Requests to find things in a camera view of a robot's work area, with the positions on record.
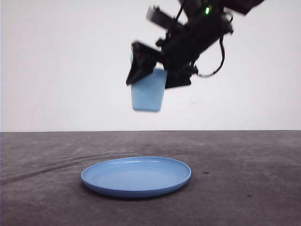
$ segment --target white wall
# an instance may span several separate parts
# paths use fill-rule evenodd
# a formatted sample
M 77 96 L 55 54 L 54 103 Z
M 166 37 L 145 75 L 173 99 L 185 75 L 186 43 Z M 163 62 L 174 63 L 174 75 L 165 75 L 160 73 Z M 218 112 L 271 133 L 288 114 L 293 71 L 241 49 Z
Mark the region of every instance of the white wall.
M 153 4 L 179 9 L 176 0 L 2 0 L 1 130 L 301 129 L 301 1 L 235 15 L 221 71 L 166 90 L 159 113 L 138 113 L 125 79 L 131 42 L 164 36 L 145 19 Z M 215 44 L 199 70 L 220 60 Z

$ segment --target concrete floor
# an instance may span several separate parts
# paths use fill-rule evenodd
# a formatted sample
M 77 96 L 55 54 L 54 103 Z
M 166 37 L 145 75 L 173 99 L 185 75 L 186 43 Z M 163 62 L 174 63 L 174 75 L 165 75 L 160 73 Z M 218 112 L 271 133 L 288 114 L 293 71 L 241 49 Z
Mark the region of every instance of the concrete floor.
M 86 167 L 130 156 L 187 163 L 171 194 L 99 195 Z M 2 226 L 301 226 L 301 131 L 1 134 Z

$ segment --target blue plate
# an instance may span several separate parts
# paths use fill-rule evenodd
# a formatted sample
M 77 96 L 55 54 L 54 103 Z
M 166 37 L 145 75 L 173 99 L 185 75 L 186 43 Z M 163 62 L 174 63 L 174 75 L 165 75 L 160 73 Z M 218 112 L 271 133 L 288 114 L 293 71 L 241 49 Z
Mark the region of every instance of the blue plate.
M 173 192 L 187 183 L 191 169 L 163 157 L 131 157 L 86 168 L 81 179 L 91 190 L 120 198 L 145 198 Z

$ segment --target blue cup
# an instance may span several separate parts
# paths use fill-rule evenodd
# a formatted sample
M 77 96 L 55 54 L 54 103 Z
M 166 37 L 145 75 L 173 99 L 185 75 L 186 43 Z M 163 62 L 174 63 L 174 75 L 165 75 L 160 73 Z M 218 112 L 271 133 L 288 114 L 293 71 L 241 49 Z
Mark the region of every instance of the blue cup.
M 167 71 L 155 68 L 153 73 L 131 85 L 132 107 L 136 111 L 158 112 L 164 95 Z

